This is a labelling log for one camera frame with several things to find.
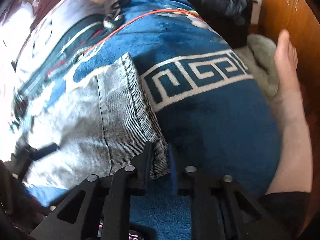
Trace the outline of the brown wooden wardrobe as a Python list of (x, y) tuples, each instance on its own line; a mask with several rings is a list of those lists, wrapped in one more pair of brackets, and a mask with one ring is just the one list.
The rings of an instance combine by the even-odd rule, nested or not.
[(319, 213), (319, 0), (262, 0), (260, 34), (276, 41), (287, 29), (298, 55), (298, 78), (313, 152), (313, 186), (304, 226)]

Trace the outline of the light blue flower pillow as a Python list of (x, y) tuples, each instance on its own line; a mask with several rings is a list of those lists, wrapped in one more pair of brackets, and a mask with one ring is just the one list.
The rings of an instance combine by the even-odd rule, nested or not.
[(22, 120), (29, 103), (112, 29), (119, 15), (117, 3), (61, 0), (33, 30), (12, 18), (1, 26), (1, 54), (10, 71), (2, 107), (10, 122)]

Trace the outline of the black fluffy garment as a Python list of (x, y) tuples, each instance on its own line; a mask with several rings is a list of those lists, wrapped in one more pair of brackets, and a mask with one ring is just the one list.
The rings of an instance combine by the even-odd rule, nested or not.
[(252, 16), (252, 0), (187, 1), (233, 49), (246, 45)]

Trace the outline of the grey green towel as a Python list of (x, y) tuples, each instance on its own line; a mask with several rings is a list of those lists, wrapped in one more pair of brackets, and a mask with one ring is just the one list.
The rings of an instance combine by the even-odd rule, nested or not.
[(252, 73), (266, 101), (270, 103), (279, 88), (274, 61), (276, 44), (263, 35), (250, 34), (247, 37), (247, 45), (234, 51)]

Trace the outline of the grey denim pants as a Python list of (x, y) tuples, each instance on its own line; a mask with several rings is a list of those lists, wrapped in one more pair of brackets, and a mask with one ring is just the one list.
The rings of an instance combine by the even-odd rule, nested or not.
[(90, 174), (105, 177), (129, 165), (153, 144), (150, 177), (169, 172), (167, 143), (130, 54), (101, 66), (81, 81), (66, 78), (66, 91), (47, 110), (41, 98), (30, 104), (33, 148), (55, 143), (59, 149), (29, 167), (28, 187), (70, 189)]

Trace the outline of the blue deer pattern blanket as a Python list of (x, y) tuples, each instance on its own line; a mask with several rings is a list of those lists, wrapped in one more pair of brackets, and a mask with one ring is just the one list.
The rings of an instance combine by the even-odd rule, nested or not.
[[(68, 73), (78, 82), (128, 53), (167, 143), (169, 167), (172, 145), (202, 172), (233, 176), (249, 193), (263, 196), (279, 163), (280, 139), (248, 68), (193, 15), (187, 0), (119, 0), (119, 5), (122, 29), (55, 78), (38, 97), (40, 109), (66, 91)], [(67, 190), (28, 187), (44, 205)], [(168, 172), (151, 179), (146, 196), (132, 198), (130, 219), (157, 239), (189, 239), (190, 202), (172, 194)]]

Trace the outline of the bare foot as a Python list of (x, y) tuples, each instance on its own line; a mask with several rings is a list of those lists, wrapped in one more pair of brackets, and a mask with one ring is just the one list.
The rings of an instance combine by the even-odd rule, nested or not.
[(271, 109), (281, 132), (281, 154), (276, 174), (266, 193), (309, 193), (313, 176), (310, 131), (297, 76), (297, 51), (286, 29), (278, 36), (274, 61), (279, 88)]

